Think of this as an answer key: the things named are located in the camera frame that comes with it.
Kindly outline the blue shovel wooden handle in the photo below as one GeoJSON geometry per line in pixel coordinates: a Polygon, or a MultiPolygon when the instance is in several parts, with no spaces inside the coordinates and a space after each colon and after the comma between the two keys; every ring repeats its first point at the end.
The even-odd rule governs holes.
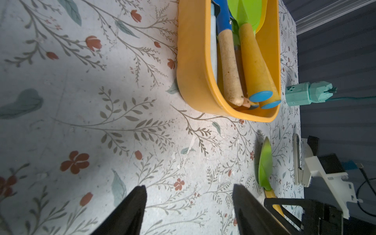
{"type": "Polygon", "coordinates": [[[232,23],[227,1],[213,1],[222,64],[224,98],[235,107],[243,105],[244,96],[233,42],[232,23]]]}

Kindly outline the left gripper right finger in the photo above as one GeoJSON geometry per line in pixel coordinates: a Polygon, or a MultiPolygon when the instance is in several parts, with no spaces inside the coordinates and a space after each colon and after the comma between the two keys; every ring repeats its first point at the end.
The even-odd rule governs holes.
{"type": "Polygon", "coordinates": [[[280,214],[273,215],[248,189],[235,184],[233,187],[235,215],[241,235],[295,235],[297,230],[280,214]]]}

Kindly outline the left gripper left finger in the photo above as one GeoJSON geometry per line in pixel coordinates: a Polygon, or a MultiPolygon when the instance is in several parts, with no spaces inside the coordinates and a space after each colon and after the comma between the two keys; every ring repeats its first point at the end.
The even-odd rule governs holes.
{"type": "Polygon", "coordinates": [[[136,186],[92,234],[139,235],[146,203],[146,187],[136,186]]]}

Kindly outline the green shovel wooden handle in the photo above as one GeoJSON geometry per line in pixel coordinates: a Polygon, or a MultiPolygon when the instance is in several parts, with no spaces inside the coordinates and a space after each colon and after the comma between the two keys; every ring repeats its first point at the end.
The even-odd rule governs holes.
{"type": "Polygon", "coordinates": [[[244,96],[243,107],[247,108],[248,110],[256,109],[259,107],[259,104],[251,102],[248,98],[240,46],[235,46],[235,55],[236,55],[236,63],[237,63],[239,77],[240,77],[241,88],[242,88],[242,92],[244,96]]]}

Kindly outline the light blue shovel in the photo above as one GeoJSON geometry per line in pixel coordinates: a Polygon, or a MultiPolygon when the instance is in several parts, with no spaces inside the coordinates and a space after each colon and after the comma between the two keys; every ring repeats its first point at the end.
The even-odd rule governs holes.
{"type": "Polygon", "coordinates": [[[217,82],[217,42],[216,42],[216,16],[215,6],[211,3],[211,28],[210,28],[210,55],[211,66],[215,82],[217,82]]]}

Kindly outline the green pointed trowel yellow handle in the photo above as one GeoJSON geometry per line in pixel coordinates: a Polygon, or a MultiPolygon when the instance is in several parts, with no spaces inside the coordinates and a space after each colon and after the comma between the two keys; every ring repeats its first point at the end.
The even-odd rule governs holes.
{"type": "Polygon", "coordinates": [[[262,101],[259,103],[259,106],[261,109],[271,109],[271,108],[277,107],[281,103],[281,96],[279,95],[278,90],[274,83],[272,83],[271,89],[272,89],[273,95],[268,100],[262,101]]]}

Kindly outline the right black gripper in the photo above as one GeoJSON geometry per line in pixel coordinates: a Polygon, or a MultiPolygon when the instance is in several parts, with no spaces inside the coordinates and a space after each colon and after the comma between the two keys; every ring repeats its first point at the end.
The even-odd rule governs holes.
{"type": "MultiPolygon", "coordinates": [[[[319,138],[304,140],[305,197],[317,206],[320,235],[374,235],[373,224],[350,217],[347,203],[360,204],[359,191],[348,181],[346,166],[336,154],[318,155],[319,138]]],[[[295,198],[266,198],[264,206],[284,232],[303,232],[304,209],[295,198]]]]}

